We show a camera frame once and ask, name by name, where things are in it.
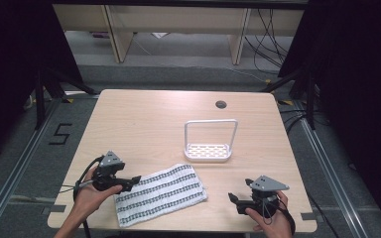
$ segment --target wooden table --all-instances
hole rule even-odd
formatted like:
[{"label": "wooden table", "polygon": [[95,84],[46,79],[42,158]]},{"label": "wooden table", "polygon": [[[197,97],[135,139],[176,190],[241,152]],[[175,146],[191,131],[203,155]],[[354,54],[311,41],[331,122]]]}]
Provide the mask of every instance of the wooden table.
[{"label": "wooden table", "polygon": [[[218,100],[227,106],[217,108]],[[265,175],[290,187],[285,194],[297,232],[314,232],[316,221],[302,218],[303,213],[312,214],[312,208],[275,99],[269,93],[104,90],[63,184],[74,184],[92,160],[110,150],[125,162],[125,169],[117,173],[125,179],[189,163],[184,154],[185,123],[207,119],[236,119],[239,123],[233,154],[226,163],[192,164],[206,187],[208,200],[122,229],[251,232],[254,221],[237,213],[228,193],[250,199],[245,179]],[[206,133],[209,140],[223,139],[221,136]],[[55,205],[65,205],[65,210],[52,212],[48,223],[59,228],[72,208],[71,193],[60,193]],[[87,221],[92,228],[120,229],[114,199],[103,202]]]}]

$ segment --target patterned cloth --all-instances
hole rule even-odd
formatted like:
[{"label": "patterned cloth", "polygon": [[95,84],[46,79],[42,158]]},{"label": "patterned cloth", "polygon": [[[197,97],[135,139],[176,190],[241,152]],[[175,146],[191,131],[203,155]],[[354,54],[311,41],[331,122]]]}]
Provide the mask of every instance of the patterned cloth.
[{"label": "patterned cloth", "polygon": [[115,195],[121,227],[195,205],[206,199],[206,191],[193,167],[182,164],[141,177],[131,192]]}]

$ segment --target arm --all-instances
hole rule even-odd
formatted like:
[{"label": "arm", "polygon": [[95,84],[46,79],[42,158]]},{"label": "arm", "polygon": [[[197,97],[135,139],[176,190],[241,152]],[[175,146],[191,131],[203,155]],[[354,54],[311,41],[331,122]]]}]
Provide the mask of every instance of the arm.
[{"label": "arm", "polygon": [[[280,207],[282,209],[287,209],[286,206],[289,202],[289,199],[280,190],[277,191],[277,194],[280,197],[281,201],[283,201],[284,203],[282,204],[280,202]],[[287,220],[286,216],[284,216],[284,214],[280,210],[277,210],[277,212],[272,217],[272,220],[266,219],[268,224],[265,223],[264,218],[257,211],[251,208],[246,208],[245,211],[253,220],[255,220],[258,223],[256,226],[253,227],[254,231],[263,230],[268,238],[292,237],[290,223]]]},{"label": "arm", "polygon": [[[84,180],[90,180],[92,173],[96,168],[89,170]],[[112,186],[108,190],[99,191],[89,184],[80,189],[76,196],[73,208],[69,216],[64,221],[61,229],[55,235],[55,238],[73,237],[79,225],[109,196],[122,190],[122,185]]]}]

